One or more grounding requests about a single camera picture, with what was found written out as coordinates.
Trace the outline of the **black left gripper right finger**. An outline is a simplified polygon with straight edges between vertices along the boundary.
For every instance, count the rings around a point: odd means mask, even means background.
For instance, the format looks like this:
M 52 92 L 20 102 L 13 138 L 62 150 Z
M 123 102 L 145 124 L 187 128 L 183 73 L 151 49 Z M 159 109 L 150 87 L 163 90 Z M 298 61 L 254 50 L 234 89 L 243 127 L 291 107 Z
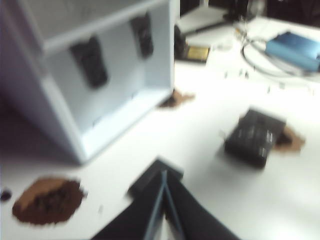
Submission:
M 170 208 L 186 240 L 238 240 L 239 237 L 209 213 L 172 174 L 166 177 Z

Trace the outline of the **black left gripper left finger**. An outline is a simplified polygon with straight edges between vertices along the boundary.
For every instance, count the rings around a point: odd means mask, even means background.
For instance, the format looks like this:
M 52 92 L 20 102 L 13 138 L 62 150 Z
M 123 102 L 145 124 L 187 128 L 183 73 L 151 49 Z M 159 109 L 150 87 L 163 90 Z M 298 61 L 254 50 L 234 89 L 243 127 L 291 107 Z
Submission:
M 93 240 L 153 240 L 164 214 L 167 172 L 158 172 L 133 202 Z

